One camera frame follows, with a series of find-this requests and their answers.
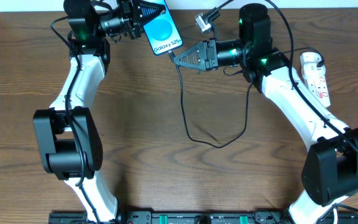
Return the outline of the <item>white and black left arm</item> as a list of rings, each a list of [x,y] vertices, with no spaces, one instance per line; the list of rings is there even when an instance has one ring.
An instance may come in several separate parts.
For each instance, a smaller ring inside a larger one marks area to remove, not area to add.
[[[91,108],[110,63],[110,41],[139,38],[145,26],[168,13],[165,1],[119,0],[63,3],[70,31],[70,71],[56,100],[34,113],[33,123],[42,166],[70,186],[85,207],[77,217],[52,215],[58,223],[126,223],[125,211],[101,173],[103,146]]]

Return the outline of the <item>blue Galaxy smartphone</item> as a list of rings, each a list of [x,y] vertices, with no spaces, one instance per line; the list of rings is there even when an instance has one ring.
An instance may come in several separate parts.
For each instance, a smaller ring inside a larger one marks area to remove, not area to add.
[[[144,26],[145,34],[154,55],[162,55],[183,45],[180,33],[165,0],[146,0],[165,6],[165,12]]]

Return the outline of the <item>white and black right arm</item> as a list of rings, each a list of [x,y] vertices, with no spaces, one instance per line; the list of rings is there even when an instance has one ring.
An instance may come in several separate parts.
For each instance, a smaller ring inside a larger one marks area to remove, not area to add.
[[[177,69],[240,66],[250,86],[275,103],[297,130],[307,150],[303,191],[282,213],[282,223],[358,223],[358,208],[344,204],[358,193],[358,128],[337,119],[321,101],[325,67],[319,52],[304,53],[297,73],[293,52],[273,46],[271,5],[240,8],[238,39],[205,40],[171,59]]]

